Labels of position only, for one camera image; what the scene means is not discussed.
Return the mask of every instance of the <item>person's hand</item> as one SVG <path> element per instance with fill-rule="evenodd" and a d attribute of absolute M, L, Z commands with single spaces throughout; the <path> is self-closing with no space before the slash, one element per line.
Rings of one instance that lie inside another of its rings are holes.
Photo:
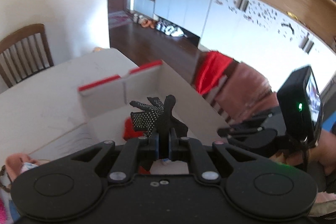
<path fill-rule="evenodd" d="M 309 162 L 318 161 L 324 166 L 326 175 L 336 169 L 336 135 L 322 129 L 318 146 L 309 149 Z M 297 152 L 283 159 L 283 163 L 296 166 L 303 162 L 302 153 Z"/>

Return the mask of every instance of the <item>white table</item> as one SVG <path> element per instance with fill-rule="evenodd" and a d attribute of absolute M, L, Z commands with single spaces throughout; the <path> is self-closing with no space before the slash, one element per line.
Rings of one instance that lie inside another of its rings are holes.
<path fill-rule="evenodd" d="M 137 67 L 116 49 L 52 67 L 0 94 L 0 162 L 32 153 L 84 124 L 77 88 Z"/>

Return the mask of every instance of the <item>doormat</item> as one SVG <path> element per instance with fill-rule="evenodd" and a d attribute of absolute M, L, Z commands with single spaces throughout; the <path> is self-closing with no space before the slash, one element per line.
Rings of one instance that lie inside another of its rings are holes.
<path fill-rule="evenodd" d="M 115 28 L 132 23 L 131 16 L 125 11 L 109 13 L 109 28 Z"/>

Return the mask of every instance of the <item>open box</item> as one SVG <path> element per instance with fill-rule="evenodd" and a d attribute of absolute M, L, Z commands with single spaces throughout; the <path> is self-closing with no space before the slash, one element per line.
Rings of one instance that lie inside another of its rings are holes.
<path fill-rule="evenodd" d="M 174 95 L 173 116 L 184 122 L 188 136 L 199 139 L 203 145 L 220 140 L 217 129 L 228 127 L 208 102 L 203 99 L 179 74 L 162 61 L 156 61 L 131 70 L 123 78 L 115 75 L 78 88 L 90 133 L 99 141 L 113 140 L 124 144 L 125 120 L 131 112 L 141 111 L 129 105 L 135 100 L 150 104 L 147 97 Z M 154 163 L 151 173 L 187 173 L 185 163 L 172 162 L 166 170 Z"/>

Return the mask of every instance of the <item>glove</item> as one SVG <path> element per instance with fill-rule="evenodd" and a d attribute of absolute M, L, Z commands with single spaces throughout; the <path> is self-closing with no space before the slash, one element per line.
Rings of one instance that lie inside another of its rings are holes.
<path fill-rule="evenodd" d="M 158 97 L 147 97 L 152 105 L 132 101 L 130 105 L 137 107 L 142 112 L 131 112 L 131 119 L 135 131 L 144 131 L 143 135 L 150 137 L 154 128 L 161 135 L 169 133 L 170 128 L 174 128 L 176 135 L 186 137 L 188 127 L 172 115 L 176 99 L 173 95 L 168 95 L 164 104 Z"/>

